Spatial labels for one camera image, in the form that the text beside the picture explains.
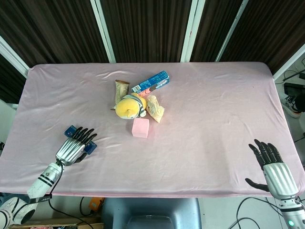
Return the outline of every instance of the stuffed toy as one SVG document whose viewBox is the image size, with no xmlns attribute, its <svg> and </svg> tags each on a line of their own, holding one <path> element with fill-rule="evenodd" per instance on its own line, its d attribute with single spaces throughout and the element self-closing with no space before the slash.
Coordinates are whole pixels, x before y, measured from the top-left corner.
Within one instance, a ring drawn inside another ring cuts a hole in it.
<svg viewBox="0 0 305 229">
<path fill-rule="evenodd" d="M 124 96 L 114 107 L 116 114 L 123 119 L 135 119 L 146 115 L 146 100 L 137 93 Z"/>
</svg>

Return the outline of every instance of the robotic arm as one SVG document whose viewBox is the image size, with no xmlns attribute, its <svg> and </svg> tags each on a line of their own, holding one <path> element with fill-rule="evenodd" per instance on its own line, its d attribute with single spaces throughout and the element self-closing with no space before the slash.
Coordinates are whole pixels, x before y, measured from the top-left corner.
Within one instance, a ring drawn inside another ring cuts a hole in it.
<svg viewBox="0 0 305 229">
<path fill-rule="evenodd" d="M 305 207 L 295 200 L 298 193 L 295 180 L 288 166 L 283 162 L 276 147 L 270 143 L 254 140 L 258 149 L 249 144 L 264 173 L 267 185 L 254 183 L 246 178 L 246 182 L 254 188 L 270 192 L 278 199 L 279 208 L 290 229 L 305 229 Z"/>
<path fill-rule="evenodd" d="M 93 131 L 80 127 L 64 142 L 56 154 L 56 163 L 51 163 L 32 184 L 27 191 L 28 197 L 14 196 L 4 201 L 0 206 L 0 229 L 25 223 L 34 214 L 38 203 L 51 198 L 45 194 L 58 182 L 64 166 L 81 162 L 87 156 L 83 149 L 96 137 L 97 134 L 89 136 Z"/>
</svg>

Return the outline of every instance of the pink foam block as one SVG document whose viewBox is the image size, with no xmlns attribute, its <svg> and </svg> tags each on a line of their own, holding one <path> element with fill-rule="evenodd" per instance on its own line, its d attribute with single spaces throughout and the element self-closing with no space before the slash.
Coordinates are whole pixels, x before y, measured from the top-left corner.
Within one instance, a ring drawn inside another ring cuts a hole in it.
<svg viewBox="0 0 305 229">
<path fill-rule="evenodd" d="M 135 118 L 133 120 L 132 135 L 134 137 L 145 137 L 145 138 L 147 138 L 148 129 L 149 129 L 149 119 Z"/>
</svg>

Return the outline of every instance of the black curtain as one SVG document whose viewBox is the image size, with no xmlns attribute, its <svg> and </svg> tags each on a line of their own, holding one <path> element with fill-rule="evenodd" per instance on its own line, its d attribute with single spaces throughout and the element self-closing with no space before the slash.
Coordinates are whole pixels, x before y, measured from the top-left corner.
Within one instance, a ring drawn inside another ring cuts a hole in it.
<svg viewBox="0 0 305 229">
<path fill-rule="evenodd" d="M 275 73 L 305 43 L 305 1 L 250 0 L 221 61 L 259 61 Z"/>
<path fill-rule="evenodd" d="M 191 0 L 102 0 L 117 62 L 179 62 Z"/>
<path fill-rule="evenodd" d="M 200 20 L 192 62 L 214 62 L 234 21 L 242 0 L 206 0 Z"/>
<path fill-rule="evenodd" d="M 0 55 L 0 99 L 18 104 L 25 78 L 2 55 Z"/>
<path fill-rule="evenodd" d="M 108 62 L 90 0 L 3 0 L 0 35 L 29 67 Z"/>
</svg>

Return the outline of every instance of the pink tablecloth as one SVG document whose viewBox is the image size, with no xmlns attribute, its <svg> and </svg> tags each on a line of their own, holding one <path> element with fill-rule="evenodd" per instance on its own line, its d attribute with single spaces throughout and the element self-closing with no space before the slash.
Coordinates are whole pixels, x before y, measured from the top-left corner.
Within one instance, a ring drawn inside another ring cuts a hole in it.
<svg viewBox="0 0 305 229">
<path fill-rule="evenodd" d="M 154 91 L 165 108 L 149 116 L 147 139 L 120 119 L 114 80 L 131 86 L 166 70 L 171 82 Z M 212 197 L 266 195 L 245 182 L 265 183 L 248 144 L 278 147 L 297 186 L 305 174 L 268 67 L 259 62 L 44 64 L 28 75 L 0 157 L 0 191 L 25 193 L 75 125 L 95 128 L 96 150 L 65 167 L 57 195 Z"/>
</svg>

